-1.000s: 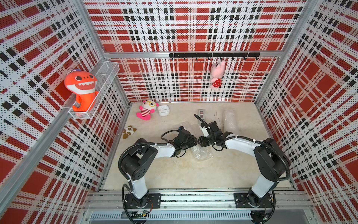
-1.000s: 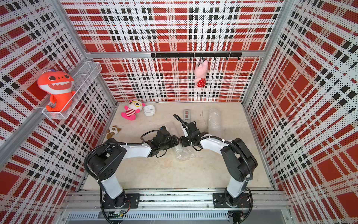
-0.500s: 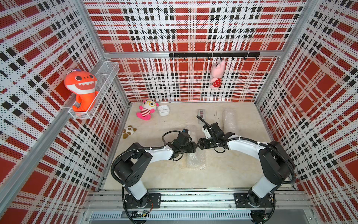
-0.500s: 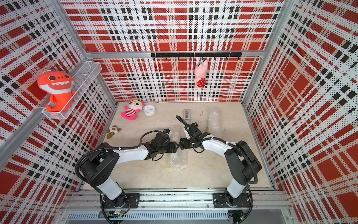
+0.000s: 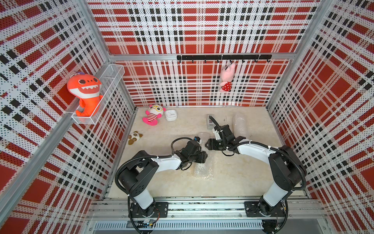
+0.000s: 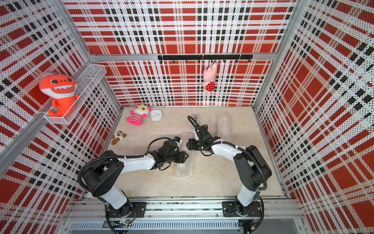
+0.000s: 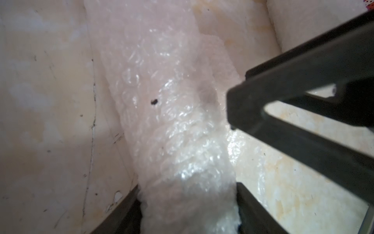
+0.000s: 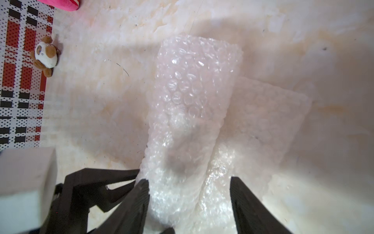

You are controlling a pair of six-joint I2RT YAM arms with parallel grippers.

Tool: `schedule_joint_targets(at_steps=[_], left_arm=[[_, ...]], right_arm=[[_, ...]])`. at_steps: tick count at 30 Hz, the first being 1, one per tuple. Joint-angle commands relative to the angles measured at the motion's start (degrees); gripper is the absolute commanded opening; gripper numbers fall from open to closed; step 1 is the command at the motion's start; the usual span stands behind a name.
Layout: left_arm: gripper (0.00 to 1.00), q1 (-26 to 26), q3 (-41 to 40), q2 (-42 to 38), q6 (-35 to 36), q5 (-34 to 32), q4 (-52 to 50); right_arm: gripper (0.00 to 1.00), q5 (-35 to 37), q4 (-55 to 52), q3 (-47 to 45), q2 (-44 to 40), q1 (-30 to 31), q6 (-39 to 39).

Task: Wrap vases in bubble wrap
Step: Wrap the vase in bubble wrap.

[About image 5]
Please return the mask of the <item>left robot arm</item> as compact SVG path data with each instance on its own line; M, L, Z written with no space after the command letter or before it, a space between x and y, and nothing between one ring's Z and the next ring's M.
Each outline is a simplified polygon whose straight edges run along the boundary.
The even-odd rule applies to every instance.
M180 137L174 140L171 154L150 155L139 151L133 158L123 163L115 174L116 186L144 212L155 209L155 200L147 189L156 173L168 170L187 170L193 163L203 164L207 152L203 151L201 138Z

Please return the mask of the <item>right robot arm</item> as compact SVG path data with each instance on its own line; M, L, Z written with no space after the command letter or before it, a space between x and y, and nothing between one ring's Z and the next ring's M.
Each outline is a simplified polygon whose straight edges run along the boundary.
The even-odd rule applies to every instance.
M269 165L273 183L259 199L261 215L271 216L293 192L306 188L306 168L289 146L277 148L248 140L244 136L236 137L229 125L220 126L213 116L208 119L214 124L212 131L215 135L205 144L208 150L221 151L223 154L228 151L232 153L230 156L246 155Z

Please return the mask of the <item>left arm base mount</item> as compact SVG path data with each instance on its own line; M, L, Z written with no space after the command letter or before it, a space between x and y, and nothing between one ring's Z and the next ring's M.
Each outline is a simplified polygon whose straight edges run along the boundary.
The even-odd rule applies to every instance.
M131 203L129 216L132 218L165 218L168 216L168 205L168 202L153 202L144 210L139 204Z

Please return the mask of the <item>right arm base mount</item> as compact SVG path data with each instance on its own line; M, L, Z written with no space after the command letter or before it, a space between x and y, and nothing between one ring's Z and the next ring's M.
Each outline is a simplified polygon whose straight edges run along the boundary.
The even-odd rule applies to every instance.
M271 207L264 201L246 201L244 209L247 217L285 217L287 211L281 202Z

